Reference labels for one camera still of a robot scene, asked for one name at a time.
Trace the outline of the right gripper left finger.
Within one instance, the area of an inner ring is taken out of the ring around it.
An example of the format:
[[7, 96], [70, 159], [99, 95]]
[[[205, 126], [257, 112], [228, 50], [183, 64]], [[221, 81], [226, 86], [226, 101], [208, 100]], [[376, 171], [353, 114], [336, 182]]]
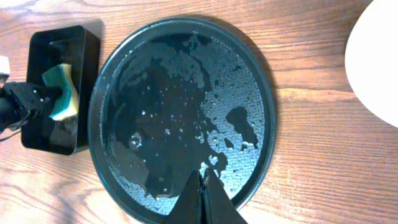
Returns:
[[200, 224], [202, 219], [202, 178], [193, 171], [174, 208], [162, 224]]

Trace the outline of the yellow plate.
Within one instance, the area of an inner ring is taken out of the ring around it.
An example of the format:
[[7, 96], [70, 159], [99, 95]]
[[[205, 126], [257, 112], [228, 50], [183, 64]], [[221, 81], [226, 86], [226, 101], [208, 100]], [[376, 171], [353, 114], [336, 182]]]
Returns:
[[345, 70], [360, 102], [397, 126], [397, 0], [373, 0], [355, 23], [345, 49]]

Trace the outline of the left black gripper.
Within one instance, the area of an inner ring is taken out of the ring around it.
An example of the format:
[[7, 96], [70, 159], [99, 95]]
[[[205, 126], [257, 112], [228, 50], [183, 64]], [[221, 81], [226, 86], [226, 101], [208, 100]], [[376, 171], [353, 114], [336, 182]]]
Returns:
[[15, 131], [54, 108], [62, 95], [59, 87], [27, 82], [6, 82], [1, 87], [1, 132]]

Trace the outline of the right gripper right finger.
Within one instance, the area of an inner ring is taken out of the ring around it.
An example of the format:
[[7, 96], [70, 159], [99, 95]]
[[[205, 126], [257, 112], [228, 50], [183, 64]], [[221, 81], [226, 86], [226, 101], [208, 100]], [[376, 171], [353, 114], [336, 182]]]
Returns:
[[206, 224], [247, 224], [211, 169], [205, 170], [203, 181], [203, 215]]

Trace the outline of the green yellow scrub sponge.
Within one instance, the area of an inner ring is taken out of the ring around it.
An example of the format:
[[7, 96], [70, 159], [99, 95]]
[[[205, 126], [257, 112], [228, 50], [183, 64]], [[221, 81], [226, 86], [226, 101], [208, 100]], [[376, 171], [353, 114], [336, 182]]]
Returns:
[[42, 74], [44, 84], [48, 88], [59, 88], [62, 94], [55, 100], [49, 117], [54, 121], [62, 121], [78, 114], [79, 96], [72, 81], [72, 66], [61, 63]]

